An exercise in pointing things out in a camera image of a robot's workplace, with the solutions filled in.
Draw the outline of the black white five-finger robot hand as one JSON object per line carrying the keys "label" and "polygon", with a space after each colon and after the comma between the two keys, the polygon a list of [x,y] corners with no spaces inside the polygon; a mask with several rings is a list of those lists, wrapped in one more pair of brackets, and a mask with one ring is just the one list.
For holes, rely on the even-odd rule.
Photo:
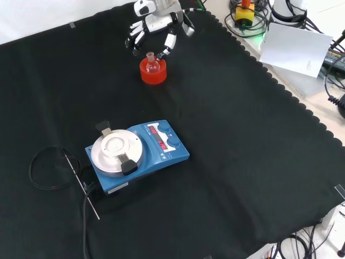
{"label": "black white five-finger robot hand", "polygon": [[126,48],[131,47],[133,55],[137,56],[146,35],[168,29],[164,49],[156,55],[156,59],[162,60],[175,47],[174,25],[182,21],[183,15],[179,1],[136,1],[134,11],[142,19],[129,27]]}

